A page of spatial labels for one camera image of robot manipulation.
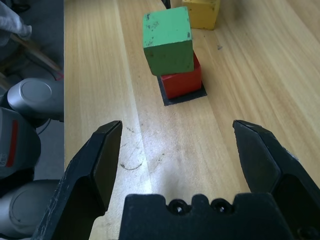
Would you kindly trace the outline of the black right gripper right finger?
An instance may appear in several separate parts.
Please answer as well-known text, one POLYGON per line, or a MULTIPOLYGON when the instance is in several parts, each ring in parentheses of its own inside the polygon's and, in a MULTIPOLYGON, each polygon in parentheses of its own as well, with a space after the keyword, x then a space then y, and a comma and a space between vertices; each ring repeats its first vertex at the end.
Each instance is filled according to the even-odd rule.
POLYGON ((273 196, 295 239, 320 238, 320 189, 297 158, 260 125, 235 120, 241 168, 253 193, 273 196))

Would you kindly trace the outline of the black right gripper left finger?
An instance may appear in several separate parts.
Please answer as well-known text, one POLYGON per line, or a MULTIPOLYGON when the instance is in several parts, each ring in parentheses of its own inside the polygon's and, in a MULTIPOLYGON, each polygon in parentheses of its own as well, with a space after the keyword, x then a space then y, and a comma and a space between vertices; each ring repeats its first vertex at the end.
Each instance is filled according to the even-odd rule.
POLYGON ((108 210, 120 153, 123 123, 100 126, 69 162, 37 226, 33 240, 87 240, 108 210))

